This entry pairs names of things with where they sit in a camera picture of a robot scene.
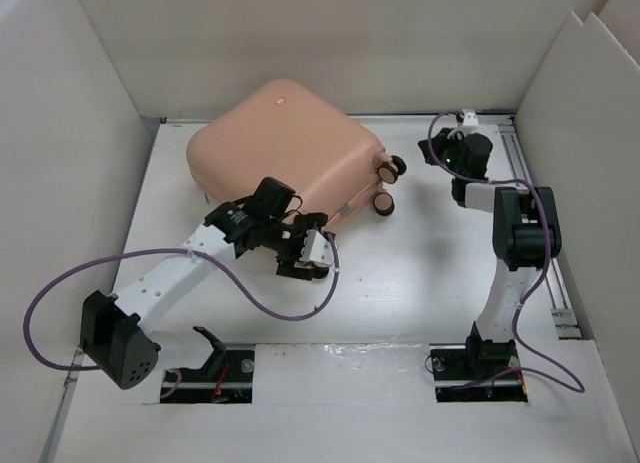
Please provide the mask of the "pink hard-shell suitcase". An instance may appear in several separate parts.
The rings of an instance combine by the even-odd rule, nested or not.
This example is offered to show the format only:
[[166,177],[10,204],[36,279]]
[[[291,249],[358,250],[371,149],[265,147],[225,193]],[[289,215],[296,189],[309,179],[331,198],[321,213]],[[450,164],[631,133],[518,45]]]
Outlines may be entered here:
[[300,83],[270,81],[189,140],[192,178],[211,199],[254,193],[272,177],[301,198],[302,213],[322,212],[335,231],[367,206],[394,210],[386,185],[406,164],[371,131]]

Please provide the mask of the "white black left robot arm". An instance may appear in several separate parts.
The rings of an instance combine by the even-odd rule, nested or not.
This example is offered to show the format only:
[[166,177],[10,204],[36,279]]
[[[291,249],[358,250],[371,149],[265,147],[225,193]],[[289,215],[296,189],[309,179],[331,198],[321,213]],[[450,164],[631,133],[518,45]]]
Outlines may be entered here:
[[250,293],[225,258],[264,247],[274,252],[279,276],[337,277],[340,263],[335,237],[324,229],[327,215],[291,210],[296,197],[289,186],[265,177],[253,194],[215,208],[182,246],[157,249],[164,260],[136,282],[110,295],[94,291],[82,306],[81,349],[120,389],[129,390],[158,363],[161,347],[151,333],[211,270],[228,276],[260,311],[277,315]]

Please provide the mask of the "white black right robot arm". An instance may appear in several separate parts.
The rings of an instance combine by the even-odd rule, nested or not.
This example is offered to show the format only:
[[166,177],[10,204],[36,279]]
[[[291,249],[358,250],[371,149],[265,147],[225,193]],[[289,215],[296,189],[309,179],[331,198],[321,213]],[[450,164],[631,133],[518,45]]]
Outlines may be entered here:
[[460,207],[491,215],[496,258],[487,301],[463,349],[440,350],[432,357],[445,366],[438,377],[460,379],[464,388],[512,378],[520,371],[514,363],[523,307],[562,248],[554,192],[521,179],[490,180],[493,144],[480,133],[443,128],[418,146],[427,164],[451,175],[451,195]]

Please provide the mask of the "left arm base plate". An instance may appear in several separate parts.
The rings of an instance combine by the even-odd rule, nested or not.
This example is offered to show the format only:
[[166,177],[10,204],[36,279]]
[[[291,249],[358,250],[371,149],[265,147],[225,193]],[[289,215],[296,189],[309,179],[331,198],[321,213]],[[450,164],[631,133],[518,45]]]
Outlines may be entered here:
[[193,330],[211,351],[200,367],[180,367],[163,374],[161,404],[251,404],[256,346],[222,342],[202,326]]

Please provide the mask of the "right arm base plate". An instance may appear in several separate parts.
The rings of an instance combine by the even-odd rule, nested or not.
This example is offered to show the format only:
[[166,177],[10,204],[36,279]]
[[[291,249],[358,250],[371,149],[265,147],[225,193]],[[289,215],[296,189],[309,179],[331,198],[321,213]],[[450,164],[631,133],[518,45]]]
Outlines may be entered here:
[[437,403],[527,403],[528,395],[514,347],[505,353],[473,355],[463,343],[431,344],[425,367],[433,376]]

